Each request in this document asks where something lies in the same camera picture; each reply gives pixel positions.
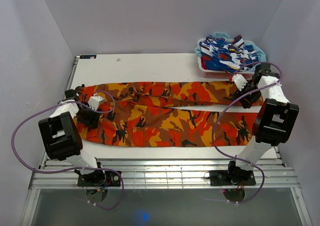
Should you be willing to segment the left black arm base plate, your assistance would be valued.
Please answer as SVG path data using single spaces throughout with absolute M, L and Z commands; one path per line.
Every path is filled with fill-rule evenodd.
M 79 175 L 78 187 L 119 187 L 121 185 L 121 171 L 118 174 L 113 171 L 95 170 L 89 174 Z

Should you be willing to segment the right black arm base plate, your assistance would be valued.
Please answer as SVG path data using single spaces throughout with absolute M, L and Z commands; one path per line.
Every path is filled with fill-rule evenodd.
M 231 174 L 227 170 L 209 171 L 209 180 L 211 186 L 239 186 L 244 183 L 245 186 L 255 186 L 256 180 L 253 171 L 249 171 L 248 176 Z

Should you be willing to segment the orange camouflage trousers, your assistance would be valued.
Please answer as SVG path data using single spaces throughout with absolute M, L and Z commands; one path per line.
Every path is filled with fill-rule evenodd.
M 237 88 L 227 81 L 122 82 L 80 87 L 80 102 L 105 96 L 98 128 L 74 118 L 83 140 L 118 147 L 244 146 L 252 138 L 255 112 L 198 110 L 229 105 Z

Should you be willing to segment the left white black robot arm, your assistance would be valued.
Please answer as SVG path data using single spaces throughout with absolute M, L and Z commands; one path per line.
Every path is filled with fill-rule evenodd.
M 38 127 L 47 156 L 51 160 L 65 161 L 76 167 L 74 172 L 86 183 L 100 186 L 106 181 L 106 173 L 101 170 L 101 162 L 84 149 L 74 118 L 88 127 L 98 127 L 100 114 L 96 111 L 105 99 L 94 94 L 79 105 L 80 87 L 64 92 L 65 99 L 48 118 L 38 122 Z

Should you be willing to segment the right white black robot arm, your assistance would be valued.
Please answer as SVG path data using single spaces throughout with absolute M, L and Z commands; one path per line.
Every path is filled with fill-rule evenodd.
M 253 177 L 254 164 L 271 148 L 288 141 L 300 108 L 290 103 L 278 80 L 280 74 L 271 70 L 271 64 L 262 62 L 255 67 L 250 81 L 235 74 L 235 99 L 249 109 L 258 99 L 263 105 L 252 126 L 252 138 L 236 159 L 228 164 L 226 180 L 237 185 Z

